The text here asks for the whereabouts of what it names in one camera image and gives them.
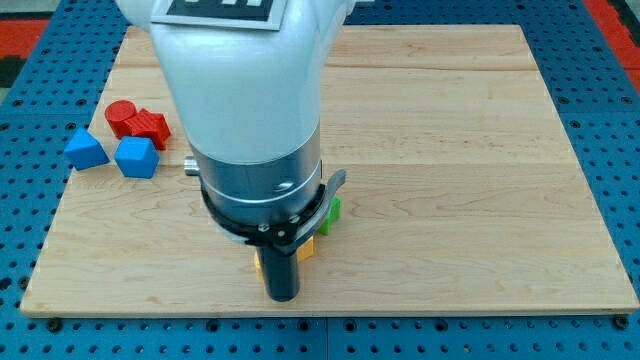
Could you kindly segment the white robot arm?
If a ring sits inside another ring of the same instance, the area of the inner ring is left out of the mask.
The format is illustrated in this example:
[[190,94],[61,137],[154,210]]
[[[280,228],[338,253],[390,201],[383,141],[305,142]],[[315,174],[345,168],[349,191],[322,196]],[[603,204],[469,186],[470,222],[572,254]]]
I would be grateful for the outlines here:
[[204,200],[237,241],[299,244],[343,173],[323,182],[320,78],[349,0],[118,0],[148,32]]

